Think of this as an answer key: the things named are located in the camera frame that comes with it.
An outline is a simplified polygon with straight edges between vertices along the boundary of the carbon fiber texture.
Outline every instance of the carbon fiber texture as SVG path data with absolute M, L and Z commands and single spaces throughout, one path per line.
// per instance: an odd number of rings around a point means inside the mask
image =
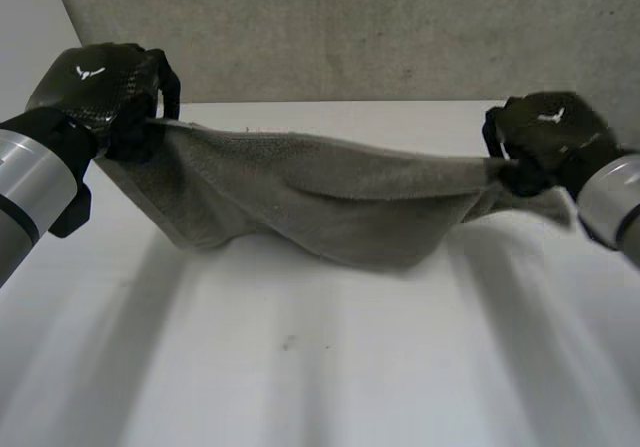
M 158 59 L 133 44 L 98 44 L 65 50 L 29 98 L 26 110 L 59 109 L 95 136 L 98 149 L 110 144 L 116 122 L 154 116 L 159 87 Z M 139 105 L 148 105 L 140 111 Z

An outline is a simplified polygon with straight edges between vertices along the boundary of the cloth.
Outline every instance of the cloth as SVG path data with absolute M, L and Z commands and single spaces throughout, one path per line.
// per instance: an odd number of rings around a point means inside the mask
M 181 248 L 212 249 L 275 232 L 310 252 L 368 269 L 403 269 L 459 222 L 505 209 L 570 223 L 556 191 L 514 197 L 506 161 L 443 158 L 301 134 L 168 127 L 145 164 L 98 161 Z

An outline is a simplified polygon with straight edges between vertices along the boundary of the black band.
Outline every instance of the black band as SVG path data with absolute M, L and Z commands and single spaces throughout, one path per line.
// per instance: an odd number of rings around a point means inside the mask
M 640 204 L 631 209 L 627 216 L 622 219 L 622 222 L 620 222 L 620 226 L 616 232 L 616 247 L 622 244 L 622 239 L 627 233 L 627 229 L 636 221 L 638 216 L 640 216 Z
M 31 244 L 35 246 L 38 240 L 40 240 L 40 233 L 38 232 L 38 227 L 36 227 L 35 222 L 29 217 L 29 214 L 4 195 L 0 195 L 0 210 L 22 227 L 22 230 L 24 230 L 31 239 Z

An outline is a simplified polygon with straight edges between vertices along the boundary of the white surface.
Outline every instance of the white surface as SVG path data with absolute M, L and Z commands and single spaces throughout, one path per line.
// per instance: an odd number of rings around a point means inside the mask
M 0 0 L 3 118 L 77 44 Z M 197 105 L 184 120 L 483 155 L 487 104 Z M 502 214 L 403 275 L 252 236 L 186 257 L 97 169 L 92 221 L 0 289 L 0 446 L 638 445 L 640 277 Z

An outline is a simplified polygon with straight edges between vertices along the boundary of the dark spot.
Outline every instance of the dark spot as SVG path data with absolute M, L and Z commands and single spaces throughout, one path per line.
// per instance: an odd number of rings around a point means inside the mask
M 286 352 L 287 350 L 293 349 L 296 346 L 297 340 L 298 339 L 295 335 L 287 335 L 287 337 L 284 339 L 284 342 L 282 343 L 282 350 Z

